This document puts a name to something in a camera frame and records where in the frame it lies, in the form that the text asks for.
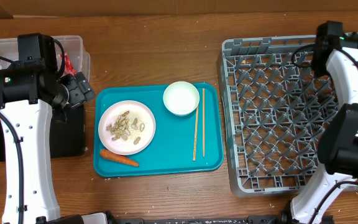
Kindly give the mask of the red snack wrapper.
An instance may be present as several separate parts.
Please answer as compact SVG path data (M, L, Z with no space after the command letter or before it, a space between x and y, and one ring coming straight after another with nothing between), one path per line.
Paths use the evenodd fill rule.
M74 66L66 52L64 52L64 55L61 56L61 58L65 62L65 73L68 75L76 75L77 71L74 69Z

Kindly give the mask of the white bowl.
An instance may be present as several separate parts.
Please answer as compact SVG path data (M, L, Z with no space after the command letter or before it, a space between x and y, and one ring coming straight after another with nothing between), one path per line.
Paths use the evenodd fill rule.
M188 82L174 82L166 87L163 103L169 112L177 116L186 116L197 109L200 94L196 87Z

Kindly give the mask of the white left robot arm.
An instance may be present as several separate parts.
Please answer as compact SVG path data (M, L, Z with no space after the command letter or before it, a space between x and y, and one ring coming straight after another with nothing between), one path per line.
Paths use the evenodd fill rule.
M61 43L40 33L17 38L18 56L0 70L0 120L6 163L6 202L3 223L86 223L104 213L61 216L50 163L53 113L95 97L86 77L65 74L55 49Z

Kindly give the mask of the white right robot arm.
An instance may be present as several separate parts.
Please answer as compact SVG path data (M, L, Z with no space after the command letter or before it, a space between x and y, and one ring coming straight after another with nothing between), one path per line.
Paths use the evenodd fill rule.
M332 223L325 211L347 186L358 186L358 33L347 35L342 22L327 21L310 47L310 67L316 78L333 81L338 112L319 140L316 171L277 223Z

